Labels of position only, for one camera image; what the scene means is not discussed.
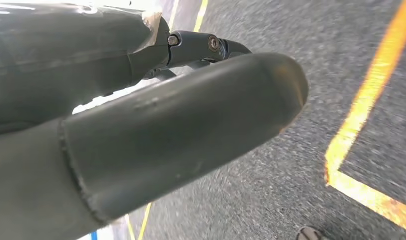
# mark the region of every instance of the hex bolt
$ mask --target hex bolt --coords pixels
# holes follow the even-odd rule
[[[178,37],[175,36],[175,35],[170,35],[170,36],[167,38],[167,43],[168,43],[170,46],[175,46],[175,45],[178,45],[178,44],[179,44],[179,39],[178,39]]]
[[[217,52],[219,50],[219,40],[215,36],[209,37],[209,49],[212,52]]]

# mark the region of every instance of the asphalt ground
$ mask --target asphalt ground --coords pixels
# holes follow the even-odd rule
[[[201,3],[179,0],[175,11],[174,0],[159,5],[167,22],[174,17],[174,30],[192,31]],[[308,104],[279,137],[153,202],[145,231],[146,207],[131,213],[134,237],[293,240],[298,228],[311,225],[333,240],[406,240],[406,40],[391,76],[383,84],[363,84],[401,3],[208,0],[200,32],[253,52],[292,56],[309,80]],[[370,112],[359,106],[368,118],[360,131],[353,129],[358,137],[337,169],[350,178],[327,185],[325,154],[363,86],[382,92]],[[125,231],[119,236],[130,239]]]

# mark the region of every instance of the foot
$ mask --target foot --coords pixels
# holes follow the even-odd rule
[[[329,240],[320,231],[304,226],[297,233],[296,240]]]

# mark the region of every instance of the road marking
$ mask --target road marking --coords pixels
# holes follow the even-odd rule
[[[406,229],[406,205],[338,171],[366,123],[370,111],[396,67],[406,45],[406,0],[403,0],[380,43],[365,80],[338,133],[326,151],[329,186]]]
[[[169,19],[169,29],[170,30],[172,30],[172,28],[173,28],[173,21],[175,20],[176,9],[178,8],[178,3],[179,3],[179,0],[175,0],[173,2],[172,13],[170,14],[170,19]]]
[[[148,215],[150,214],[150,209],[151,209],[151,202],[148,203],[147,207],[145,208],[144,219],[142,220],[141,230],[139,231],[138,240],[142,240],[142,237],[144,236],[145,227],[147,226],[147,221],[148,221]]]
[[[199,32],[200,31],[201,23],[203,22],[203,17],[206,14],[206,9],[207,9],[208,2],[209,2],[209,0],[202,0],[201,1],[200,10],[198,11],[197,20],[195,21],[195,27],[194,27],[194,30],[193,30],[194,32]]]
[[[144,237],[144,232],[145,232],[145,227],[147,226],[147,221],[148,221],[148,215],[150,214],[150,209],[151,209],[151,202],[147,204],[147,207],[145,208],[145,213],[144,213],[144,218],[142,219],[142,224],[141,224],[141,229],[139,231],[138,235],[138,240],[142,240]],[[131,240],[135,240],[135,234],[134,234],[134,229],[132,228],[130,219],[129,219],[129,214],[126,214],[124,216],[126,225],[128,226],[128,232],[129,232],[129,237]]]
[[[125,220],[126,220],[126,225],[128,226],[129,237],[131,238],[131,240],[135,240],[134,229],[132,228],[129,214],[125,215]]]

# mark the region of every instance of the black metal bracket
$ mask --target black metal bracket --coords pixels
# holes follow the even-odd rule
[[[202,68],[251,51],[244,45],[209,33],[173,31],[168,39],[169,59],[165,67],[149,71],[144,79],[158,78],[162,81],[175,77],[170,68],[189,66]]]

